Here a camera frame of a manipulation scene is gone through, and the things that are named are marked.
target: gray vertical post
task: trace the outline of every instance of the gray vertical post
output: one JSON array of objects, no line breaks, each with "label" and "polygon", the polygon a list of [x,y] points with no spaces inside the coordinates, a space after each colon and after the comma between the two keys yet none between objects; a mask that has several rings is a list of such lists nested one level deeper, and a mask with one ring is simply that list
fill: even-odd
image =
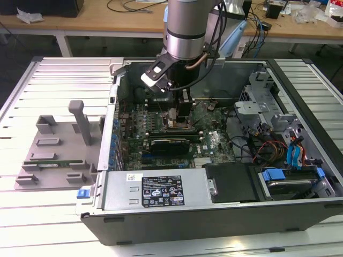
[{"label": "gray vertical post", "polygon": [[72,100],[69,103],[69,112],[74,114],[77,125],[79,126],[82,138],[84,139],[85,145],[91,145],[91,132],[90,124],[87,122],[85,115],[83,113],[84,103],[81,100]]}]

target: blue tab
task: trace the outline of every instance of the blue tab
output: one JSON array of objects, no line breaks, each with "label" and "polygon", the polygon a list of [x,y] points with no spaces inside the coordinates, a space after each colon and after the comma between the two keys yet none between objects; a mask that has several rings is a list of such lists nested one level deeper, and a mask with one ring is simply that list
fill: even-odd
[{"label": "blue tab", "polygon": [[325,173],[324,173],[324,170],[322,168],[317,168],[317,173],[318,173],[320,178],[325,177]]},{"label": "blue tab", "polygon": [[301,167],[298,164],[299,155],[300,155],[300,147],[296,146],[295,151],[294,151],[294,155],[293,155],[293,159],[292,159],[292,166],[296,167],[297,170],[301,169]]},{"label": "blue tab", "polygon": [[87,198],[91,198],[90,196],[91,194],[91,190],[90,189],[79,189],[77,191],[77,199],[87,199]]},{"label": "blue tab", "polygon": [[288,151],[287,151],[287,164],[291,164],[292,163],[292,152],[293,152],[294,146],[293,145],[289,145],[288,147]]},{"label": "blue tab", "polygon": [[264,181],[286,179],[285,174],[281,169],[267,169],[262,172],[262,176]]}]

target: warning label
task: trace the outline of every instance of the warning label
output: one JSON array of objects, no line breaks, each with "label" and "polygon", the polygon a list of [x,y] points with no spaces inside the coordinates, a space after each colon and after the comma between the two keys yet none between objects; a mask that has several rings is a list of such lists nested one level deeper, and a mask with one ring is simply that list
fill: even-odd
[{"label": "warning label", "polygon": [[141,184],[146,208],[184,205],[181,176],[143,177]]}]

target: connector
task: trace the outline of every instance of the connector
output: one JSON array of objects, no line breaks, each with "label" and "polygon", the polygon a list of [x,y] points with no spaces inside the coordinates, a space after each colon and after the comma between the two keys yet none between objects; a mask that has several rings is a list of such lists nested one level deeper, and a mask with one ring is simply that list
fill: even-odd
[{"label": "connector", "polygon": [[270,29],[272,28],[272,25],[267,23],[267,22],[265,22],[265,21],[262,21],[261,25],[262,25],[262,29],[264,31],[270,31]]}]

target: white paper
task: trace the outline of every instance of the white paper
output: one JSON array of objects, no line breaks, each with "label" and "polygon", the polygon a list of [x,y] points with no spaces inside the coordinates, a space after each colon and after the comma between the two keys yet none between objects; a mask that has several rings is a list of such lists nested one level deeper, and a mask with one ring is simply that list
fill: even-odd
[{"label": "white paper", "polygon": [[44,21],[43,16],[40,13],[26,13],[17,8],[17,18],[23,22],[30,24],[32,22]]},{"label": "white paper", "polygon": [[143,173],[128,173],[126,174],[126,181],[141,181]]},{"label": "white paper", "polygon": [[292,4],[292,10],[301,10],[304,6],[304,4]]},{"label": "white paper", "polygon": [[310,0],[310,3],[309,4],[312,4],[313,6],[315,6],[316,8],[319,8],[320,5],[322,4],[321,2],[318,2],[318,1],[315,1],[315,0]]},{"label": "white paper", "polygon": [[328,19],[328,16],[325,14],[325,12],[320,10],[320,11],[318,11],[317,15],[315,16],[315,19],[326,22],[326,20]]}]

